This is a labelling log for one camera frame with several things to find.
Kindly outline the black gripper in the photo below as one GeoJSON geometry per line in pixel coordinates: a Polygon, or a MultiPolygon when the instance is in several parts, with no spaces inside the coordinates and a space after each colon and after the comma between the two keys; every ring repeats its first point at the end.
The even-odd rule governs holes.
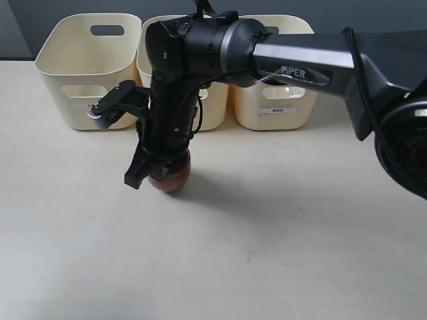
{"type": "Polygon", "coordinates": [[[139,141],[124,183],[139,189],[151,173],[152,179],[166,179],[176,172],[176,161],[188,148],[201,87],[200,77],[174,80],[153,76],[149,88],[147,115],[138,126],[139,141]]]}

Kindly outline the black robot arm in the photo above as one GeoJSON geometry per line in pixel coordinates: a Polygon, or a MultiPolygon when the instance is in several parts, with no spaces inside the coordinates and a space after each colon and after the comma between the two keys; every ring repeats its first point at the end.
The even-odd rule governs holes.
{"type": "Polygon", "coordinates": [[[138,189],[188,147],[197,94],[213,82],[295,85],[341,98],[384,170],[426,196],[426,32],[272,34],[259,21],[189,15],[145,31],[151,87],[124,181],[138,189]]]}

